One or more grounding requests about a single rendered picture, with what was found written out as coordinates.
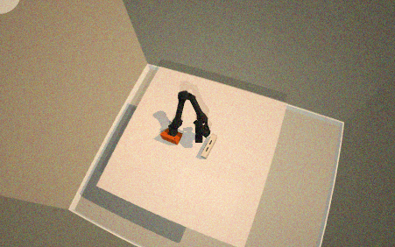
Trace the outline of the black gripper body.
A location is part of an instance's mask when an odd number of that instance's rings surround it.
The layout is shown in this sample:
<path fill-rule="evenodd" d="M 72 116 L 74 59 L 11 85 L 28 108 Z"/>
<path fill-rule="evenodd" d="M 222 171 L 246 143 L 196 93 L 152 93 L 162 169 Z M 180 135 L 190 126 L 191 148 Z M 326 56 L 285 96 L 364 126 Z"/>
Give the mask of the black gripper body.
<path fill-rule="evenodd" d="M 202 137 L 200 131 L 195 130 L 195 134 L 197 134 L 197 137 L 195 138 L 195 143 L 202 143 L 203 137 Z"/>

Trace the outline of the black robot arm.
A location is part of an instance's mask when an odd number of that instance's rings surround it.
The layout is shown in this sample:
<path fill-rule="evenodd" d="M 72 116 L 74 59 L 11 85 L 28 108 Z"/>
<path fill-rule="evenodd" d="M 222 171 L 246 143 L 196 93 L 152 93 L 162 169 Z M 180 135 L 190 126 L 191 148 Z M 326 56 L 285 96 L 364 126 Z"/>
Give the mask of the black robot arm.
<path fill-rule="evenodd" d="M 184 104 L 186 100 L 189 100 L 194 108 L 196 113 L 197 120 L 194 121 L 195 129 L 200 131 L 200 133 L 207 138 L 210 135 L 211 130 L 208 127 L 208 117 L 202 112 L 199 103 L 196 100 L 195 95 L 188 93 L 186 90 L 180 91 L 178 93 L 178 107 L 176 110 L 175 118 L 172 121 L 172 124 L 168 125 L 169 132 L 167 135 L 175 137 L 178 133 L 178 128 L 182 125 L 181 115 L 184 108 Z"/>

